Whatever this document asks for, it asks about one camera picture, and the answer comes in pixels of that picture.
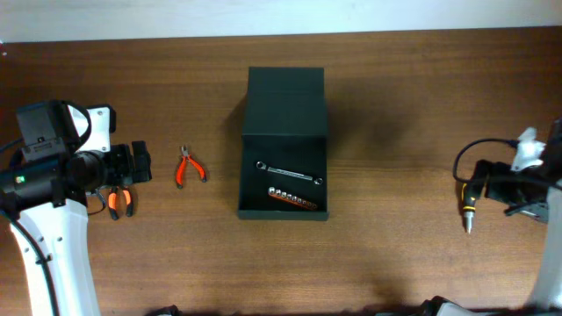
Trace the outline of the yellow black stubby screwdriver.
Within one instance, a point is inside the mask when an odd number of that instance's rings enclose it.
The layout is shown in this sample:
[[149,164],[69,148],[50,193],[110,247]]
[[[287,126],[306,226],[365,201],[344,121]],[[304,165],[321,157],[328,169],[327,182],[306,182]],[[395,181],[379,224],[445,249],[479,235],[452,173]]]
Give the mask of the yellow black stubby screwdriver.
[[465,231],[468,234],[472,232],[476,201],[477,196],[473,192],[472,187],[468,183],[464,183],[461,189],[461,211],[463,213]]

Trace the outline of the silver ratchet wrench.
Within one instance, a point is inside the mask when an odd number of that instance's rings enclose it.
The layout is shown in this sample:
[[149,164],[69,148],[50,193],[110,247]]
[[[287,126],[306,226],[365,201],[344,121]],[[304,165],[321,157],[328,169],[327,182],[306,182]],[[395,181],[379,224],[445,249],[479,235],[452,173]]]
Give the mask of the silver ratchet wrench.
[[309,182],[312,182],[316,185],[324,184],[324,179],[321,178],[321,177],[314,177],[314,176],[309,176],[309,175],[301,174],[301,173],[286,170],[286,169],[274,168],[274,167],[271,167],[270,165],[267,165],[266,163],[261,162],[261,161],[256,162],[256,168],[260,169],[260,170],[270,172],[270,173],[273,173],[273,174],[278,174],[278,175],[282,175],[282,176],[289,176],[289,177],[294,177],[294,178],[298,178],[298,179],[301,179],[301,180],[309,181]]

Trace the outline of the orange socket rail set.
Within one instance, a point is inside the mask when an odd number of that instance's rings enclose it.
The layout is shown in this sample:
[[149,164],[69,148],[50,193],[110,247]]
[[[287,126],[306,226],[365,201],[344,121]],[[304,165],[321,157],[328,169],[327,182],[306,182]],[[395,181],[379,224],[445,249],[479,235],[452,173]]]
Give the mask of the orange socket rail set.
[[280,200],[283,201],[285,203],[288,203],[290,205],[295,205],[297,207],[300,207],[302,209],[305,210],[309,210],[309,211],[317,211],[318,210],[318,205],[306,200],[302,197],[298,197],[295,195],[292,195],[291,193],[288,193],[287,191],[283,191],[280,189],[277,189],[275,187],[269,187],[267,189],[267,193],[268,196],[271,198],[275,198],[276,200]]

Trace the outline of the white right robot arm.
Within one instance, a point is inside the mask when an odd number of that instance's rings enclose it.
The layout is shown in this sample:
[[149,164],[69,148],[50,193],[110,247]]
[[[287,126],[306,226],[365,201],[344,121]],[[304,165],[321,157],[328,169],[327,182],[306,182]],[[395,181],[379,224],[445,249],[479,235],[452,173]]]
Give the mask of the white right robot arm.
[[[515,150],[511,163],[479,160],[472,177],[458,175],[464,153],[482,143],[497,142]],[[460,187],[460,211],[466,233],[473,230],[476,203],[481,197],[504,204],[507,217],[522,215],[547,225],[541,267],[523,306],[469,309],[434,297],[421,305],[420,315],[560,315],[561,314],[561,120],[553,121],[547,141],[529,127],[516,139],[484,138],[463,147],[455,157],[452,176]]]

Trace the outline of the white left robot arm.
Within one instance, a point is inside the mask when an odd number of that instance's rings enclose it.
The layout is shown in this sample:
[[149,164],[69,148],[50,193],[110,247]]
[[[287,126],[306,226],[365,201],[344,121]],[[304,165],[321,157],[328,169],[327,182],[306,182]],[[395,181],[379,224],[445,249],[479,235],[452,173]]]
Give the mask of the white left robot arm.
[[145,141],[113,145],[116,114],[108,104],[83,108],[49,100],[18,109],[24,145],[1,173],[1,213],[10,222],[25,266],[35,315],[98,315],[87,248],[88,199],[113,219],[116,195],[151,180]]

